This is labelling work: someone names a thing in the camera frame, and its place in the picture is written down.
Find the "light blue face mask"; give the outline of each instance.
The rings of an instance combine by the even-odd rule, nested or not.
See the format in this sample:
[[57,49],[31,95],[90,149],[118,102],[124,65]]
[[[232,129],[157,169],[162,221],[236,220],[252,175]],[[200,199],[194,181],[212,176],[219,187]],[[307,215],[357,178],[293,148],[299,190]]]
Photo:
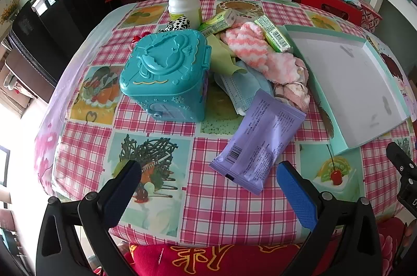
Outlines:
[[274,95],[271,83],[260,72],[246,65],[243,61],[236,62],[237,66],[246,69],[246,74],[234,72],[231,76],[214,74],[214,80],[230,97],[236,112],[244,116],[249,109],[255,93],[262,89]]

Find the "cherry illustration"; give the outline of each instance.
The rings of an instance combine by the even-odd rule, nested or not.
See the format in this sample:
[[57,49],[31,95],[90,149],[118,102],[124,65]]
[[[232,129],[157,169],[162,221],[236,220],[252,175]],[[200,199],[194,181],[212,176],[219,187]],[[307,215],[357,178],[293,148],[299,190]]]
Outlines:
[[333,182],[333,185],[341,185],[343,180],[342,180],[342,175],[341,175],[341,171],[340,170],[334,170],[331,174],[330,174],[330,179]]

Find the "black and white plush toy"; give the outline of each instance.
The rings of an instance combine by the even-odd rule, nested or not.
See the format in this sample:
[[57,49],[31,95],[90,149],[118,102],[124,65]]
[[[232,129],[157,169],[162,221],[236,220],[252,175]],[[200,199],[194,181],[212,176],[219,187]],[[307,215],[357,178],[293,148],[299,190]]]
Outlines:
[[170,21],[165,29],[159,30],[158,32],[167,32],[167,31],[175,31],[175,30],[186,30],[190,28],[190,20],[185,17],[181,16],[177,20]]

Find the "teal box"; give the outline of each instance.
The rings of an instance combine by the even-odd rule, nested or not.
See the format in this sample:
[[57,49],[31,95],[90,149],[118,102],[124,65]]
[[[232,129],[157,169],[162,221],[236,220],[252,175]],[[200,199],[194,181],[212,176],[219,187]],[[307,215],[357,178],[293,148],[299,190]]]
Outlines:
[[201,122],[211,46],[196,30],[154,33],[138,41],[120,89],[155,120]]
[[306,64],[307,87],[335,155],[368,143],[410,117],[397,77],[369,41],[318,27],[285,25],[280,30]]

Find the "shelf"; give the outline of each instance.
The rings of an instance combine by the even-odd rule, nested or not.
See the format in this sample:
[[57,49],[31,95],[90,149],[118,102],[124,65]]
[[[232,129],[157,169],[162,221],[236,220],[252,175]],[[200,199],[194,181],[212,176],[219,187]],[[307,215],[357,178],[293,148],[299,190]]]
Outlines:
[[[409,0],[388,0],[417,30],[417,6]],[[376,12],[381,8],[383,0],[371,0],[370,4]]]

